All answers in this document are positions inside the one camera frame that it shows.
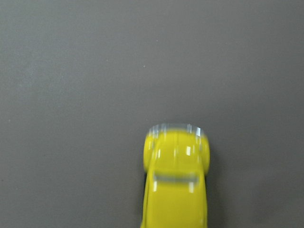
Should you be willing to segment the yellow beetle toy car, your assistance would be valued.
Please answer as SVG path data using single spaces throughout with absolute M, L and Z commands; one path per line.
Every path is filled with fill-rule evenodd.
M 142 228 L 206 228 L 209 140 L 189 123 L 161 123 L 145 137 Z

